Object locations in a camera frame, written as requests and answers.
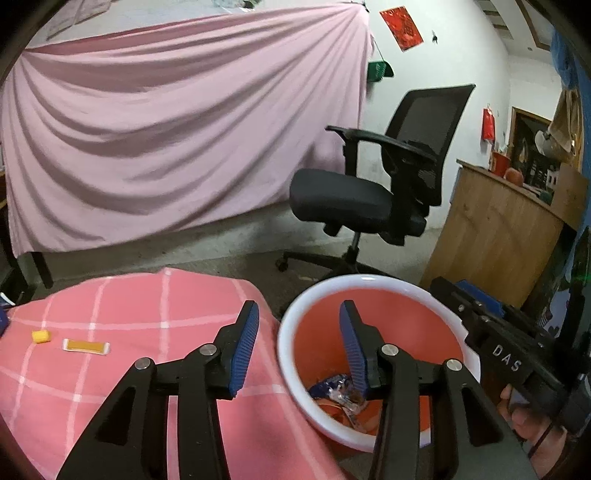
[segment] bed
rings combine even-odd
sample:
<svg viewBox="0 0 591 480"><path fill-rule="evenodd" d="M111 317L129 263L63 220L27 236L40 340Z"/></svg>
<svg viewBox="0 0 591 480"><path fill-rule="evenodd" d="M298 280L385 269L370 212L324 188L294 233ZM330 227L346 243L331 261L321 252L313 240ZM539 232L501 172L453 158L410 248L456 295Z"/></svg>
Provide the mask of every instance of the bed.
<svg viewBox="0 0 591 480"><path fill-rule="evenodd" d="M261 293L244 280L171 268L95 278L11 309L11 324L0 338L0 415L7 429L40 475L56 478L89 420L136 359L149 356L160 363L184 357L233 323L247 299L259 305L260 326L245 386L233 401L218 402L232 479L345 479L286 390L275 357L278 322ZM51 332L49 343L32 342L31 332L40 329ZM66 352L64 338L109 342L111 351ZM171 401L170 479L178 478L175 425ZM6 456L2 426L0 453ZM16 451L10 455L18 458ZM21 471L27 467L22 463ZM24 478L39 478L35 473L31 469Z"/></svg>

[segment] wooden cabinet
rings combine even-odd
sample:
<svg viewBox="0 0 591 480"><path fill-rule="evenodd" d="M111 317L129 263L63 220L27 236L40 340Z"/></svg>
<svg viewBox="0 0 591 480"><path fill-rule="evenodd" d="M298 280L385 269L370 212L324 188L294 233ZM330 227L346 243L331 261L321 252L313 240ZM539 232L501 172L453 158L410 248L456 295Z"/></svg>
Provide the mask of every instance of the wooden cabinet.
<svg viewBox="0 0 591 480"><path fill-rule="evenodd" d="M565 175L549 206L482 167L458 163L462 168L450 212L420 286L428 288L438 276L465 279L497 300L521 307L563 225L576 229L582 221L587 180L578 173L576 181Z"/></svg>

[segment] plastic wrapper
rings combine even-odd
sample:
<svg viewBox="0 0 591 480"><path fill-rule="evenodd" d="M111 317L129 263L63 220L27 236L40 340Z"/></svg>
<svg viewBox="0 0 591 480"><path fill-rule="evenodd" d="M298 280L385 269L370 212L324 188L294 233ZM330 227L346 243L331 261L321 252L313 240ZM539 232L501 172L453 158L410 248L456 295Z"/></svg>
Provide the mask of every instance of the plastic wrapper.
<svg viewBox="0 0 591 480"><path fill-rule="evenodd" d="M357 419L357 415L364 411L368 403L353 386L350 375L339 374L326 378L313 385L308 393L335 420L343 424L349 423L358 432L367 433L367 429Z"/></svg>

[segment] pink bedsheet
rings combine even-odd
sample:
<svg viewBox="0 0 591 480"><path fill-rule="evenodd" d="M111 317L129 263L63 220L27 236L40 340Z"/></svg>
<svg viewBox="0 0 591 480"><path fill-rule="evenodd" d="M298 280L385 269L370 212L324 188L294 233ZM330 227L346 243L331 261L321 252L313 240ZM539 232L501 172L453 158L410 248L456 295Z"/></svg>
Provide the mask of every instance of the pink bedsheet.
<svg viewBox="0 0 591 480"><path fill-rule="evenodd" d="M25 51L2 95L15 255L117 244L342 171L371 36L358 4L220 15Z"/></svg>
<svg viewBox="0 0 591 480"><path fill-rule="evenodd" d="M158 274L89 280L12 309L12 323L0 339L0 413L32 463L53 479L136 359L184 357L233 323L247 299L260 308L251 364L238 396L218 402L232 479L344 479L291 400L275 357L278 323L261 293L244 280L165 268ZM36 345L31 331L41 328L52 340ZM63 338L110 342L111 352L65 352ZM168 473L174 480L174 401L168 425Z"/></svg>

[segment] office chair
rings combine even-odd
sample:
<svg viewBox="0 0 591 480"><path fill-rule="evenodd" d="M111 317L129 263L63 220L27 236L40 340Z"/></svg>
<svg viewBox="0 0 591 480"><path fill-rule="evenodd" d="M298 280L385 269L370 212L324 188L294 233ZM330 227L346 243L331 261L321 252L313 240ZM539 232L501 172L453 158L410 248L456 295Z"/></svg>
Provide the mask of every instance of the office chair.
<svg viewBox="0 0 591 480"><path fill-rule="evenodd" d="M421 236L430 206L441 205L441 173L457 124L475 85L411 90L398 106L386 135L355 128L326 127L345 142L345 174L303 168L290 185L290 207L304 222L324 223L336 236L341 227L354 231L342 257L286 251L276 262L279 271L288 259L329 268L321 278L352 273L388 275L357 262L362 233L377 233L391 245L404 245L407 235ZM357 178L360 141L382 147L382 166L391 178L390 191Z"/></svg>

